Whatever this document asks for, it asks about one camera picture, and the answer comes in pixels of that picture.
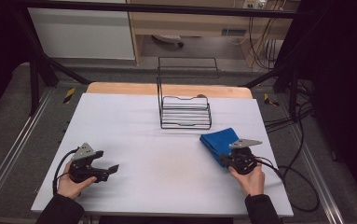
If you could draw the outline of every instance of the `white cabinet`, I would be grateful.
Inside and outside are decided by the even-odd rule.
[[[44,52],[50,57],[134,60],[127,12],[43,8],[29,11]]]

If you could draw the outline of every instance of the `blue cloth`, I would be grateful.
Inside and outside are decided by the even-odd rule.
[[[232,144],[237,140],[239,140],[239,138],[232,128],[216,133],[202,134],[200,137],[200,141],[210,150],[213,157],[222,167],[225,167],[225,165],[219,161],[219,157],[230,154],[231,148],[229,147],[229,144]]]

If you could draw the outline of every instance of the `hand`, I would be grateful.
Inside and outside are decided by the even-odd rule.
[[[79,196],[80,192],[83,189],[94,183],[94,181],[97,180],[97,177],[92,176],[81,183],[76,183],[72,181],[70,179],[70,176],[68,175],[68,171],[70,170],[70,165],[71,162],[68,162],[65,165],[65,169],[64,169],[65,175],[62,175],[62,177],[60,177],[59,179],[59,187],[57,189],[57,193],[74,200]]]
[[[250,194],[251,196],[263,194],[265,188],[265,173],[263,173],[260,163],[258,163],[248,175],[240,175],[231,166],[228,167],[228,170],[231,175],[239,181],[244,193]]]

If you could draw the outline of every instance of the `white table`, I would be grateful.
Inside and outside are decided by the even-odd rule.
[[[84,93],[61,146],[34,201],[41,212],[52,197],[58,163],[84,142],[103,157],[93,167],[120,164],[107,182],[93,184],[76,199],[94,215],[241,217],[245,195],[228,170],[200,142],[203,133],[233,128],[239,138],[255,139],[253,154],[276,166],[256,100],[209,99],[210,130],[162,130],[155,95]],[[264,167],[265,193],[281,217],[293,211],[280,179]]]

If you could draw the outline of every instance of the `dish rack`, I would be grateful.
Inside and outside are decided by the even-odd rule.
[[[180,60],[197,61],[193,65],[163,65],[163,61],[170,60],[175,63]],[[211,107],[207,96],[201,92],[196,96],[171,96],[163,95],[163,81],[185,82],[188,79],[219,78],[215,58],[158,58],[158,109],[161,129],[205,129],[212,126]]]

